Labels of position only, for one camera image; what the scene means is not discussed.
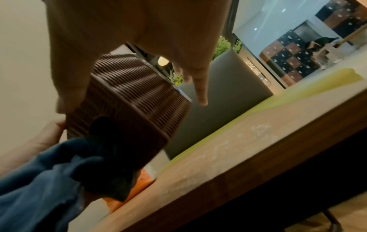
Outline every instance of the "green plant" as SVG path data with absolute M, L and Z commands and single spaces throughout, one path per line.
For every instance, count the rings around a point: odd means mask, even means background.
M 242 42 L 237 41 L 236 44 L 233 46 L 233 50 L 236 53 L 239 53 L 241 50 L 241 46 L 242 46 Z M 213 55 L 213 60 L 230 48 L 231 48 L 231 43 L 226 38 L 222 36 L 219 37 L 217 48 L 215 48 L 215 52 Z
M 183 83 L 182 76 L 177 75 L 173 70 L 169 72 L 169 80 L 172 82 L 172 84 L 179 86 Z

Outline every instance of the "yellow cloth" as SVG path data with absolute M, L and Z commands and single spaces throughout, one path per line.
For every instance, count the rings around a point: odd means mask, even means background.
M 326 77 L 320 76 L 305 79 L 302 82 L 285 89 L 282 94 L 271 96 L 268 99 L 262 101 L 261 103 L 254 106 L 241 116 L 235 118 L 234 120 L 232 120 L 231 122 L 220 128 L 219 130 L 215 131 L 211 135 L 197 142 L 195 145 L 191 146 L 183 153 L 176 156 L 173 160 L 171 160 L 170 163 L 162 171 L 164 171 L 166 168 L 173 165 L 177 161 L 181 160 L 182 158 L 186 157 L 188 154 L 191 154 L 193 151 L 202 147 L 203 145 L 205 145 L 206 143 L 208 143 L 209 141 L 220 135 L 222 132 L 232 127 L 237 122 L 243 120 L 250 114 L 267 110 L 276 106 L 289 104 L 294 101 L 310 97 L 344 85 L 352 84 L 354 82 L 361 80 L 363 80 L 363 78 L 359 74 L 357 74 L 354 71 L 354 69 L 351 68 L 338 70 Z

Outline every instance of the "wooden floor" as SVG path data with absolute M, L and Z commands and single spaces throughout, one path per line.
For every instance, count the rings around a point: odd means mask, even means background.
M 367 193 L 330 209 L 345 232 L 367 232 Z M 328 232 L 330 222 L 323 214 L 317 214 L 305 221 L 287 228 L 286 232 Z

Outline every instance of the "lamp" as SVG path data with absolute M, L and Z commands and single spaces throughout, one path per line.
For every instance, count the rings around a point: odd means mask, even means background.
M 167 65 L 169 63 L 169 60 L 167 60 L 166 58 L 164 58 L 164 57 L 160 57 L 159 59 L 158 59 L 158 64 L 160 65 L 160 66 L 165 66 L 165 65 Z

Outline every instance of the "wooden table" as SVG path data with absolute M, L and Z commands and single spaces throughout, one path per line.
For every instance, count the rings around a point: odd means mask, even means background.
M 366 106 L 367 80 L 250 115 L 169 167 L 93 231 L 166 232 L 197 221 L 366 128 Z

